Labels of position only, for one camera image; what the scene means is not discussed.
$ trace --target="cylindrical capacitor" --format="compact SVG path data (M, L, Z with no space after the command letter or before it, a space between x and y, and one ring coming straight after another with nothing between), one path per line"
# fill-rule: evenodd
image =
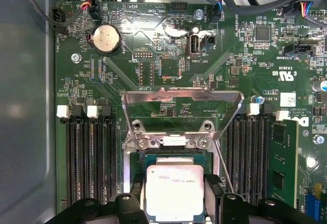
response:
M327 91L327 81L318 80L312 84L312 89L314 91Z
M202 20L204 18L204 12L201 9L197 9L194 12L193 18L197 21Z
M265 102L265 99L262 96L257 96L257 95L253 95L251 97L251 102L252 103L258 103L258 104L263 104Z
M188 36L190 37L193 34L198 34L200 32L200 29L198 27L193 27L189 30Z

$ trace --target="blue wire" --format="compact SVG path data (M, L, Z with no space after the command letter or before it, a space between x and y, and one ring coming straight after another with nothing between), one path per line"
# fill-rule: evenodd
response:
M311 6L312 6L312 2L310 2L309 5L307 6L306 15L309 13L309 9Z
M223 10L223 7L221 5L221 2L220 1L217 1L217 4L219 5L219 11L222 11Z

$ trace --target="mounting screw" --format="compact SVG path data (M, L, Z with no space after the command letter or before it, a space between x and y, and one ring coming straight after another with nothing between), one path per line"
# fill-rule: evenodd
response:
M229 195L227 195L227 198L229 198L230 200L235 200L236 196L232 195L232 194L229 194Z
M275 206L276 203L273 200L266 200L265 203L270 206Z
M325 138L323 136L315 135L315 137L313 138L313 143L316 145L323 144L324 142Z
M194 16L193 17L194 17L195 20L202 20L204 18L204 12L203 12L203 10L197 9L194 12Z
M72 54L72 56L71 56L71 60L72 60L72 62L74 62L74 63L80 63L80 62L82 61L82 56L81 56L81 54L79 54L79 53L74 53L74 54Z
M198 147L200 149L205 149L208 147L208 141L204 138L201 138L199 141L198 141Z
M137 146L140 149L145 149L145 148L147 148L149 146L148 141L147 140L140 140L140 141L137 142Z

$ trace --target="metal retention bracket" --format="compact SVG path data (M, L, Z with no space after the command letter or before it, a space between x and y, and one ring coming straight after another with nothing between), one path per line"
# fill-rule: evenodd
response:
M196 102L224 102L226 114L217 128L209 119L205 120L199 131L183 133L146 132L140 120L132 120L128 106L144 102L168 102L176 97L191 97ZM184 146L211 151L214 140L220 138L232 118L239 111L244 100L239 91L210 91L208 88L160 88L158 91L127 91L122 96L122 105L128 126L128 136L124 149L129 153L161 145Z

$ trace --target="white sticker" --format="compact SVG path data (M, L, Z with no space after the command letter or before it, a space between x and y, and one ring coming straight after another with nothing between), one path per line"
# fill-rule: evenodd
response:
M296 107L296 93L281 93L281 107Z

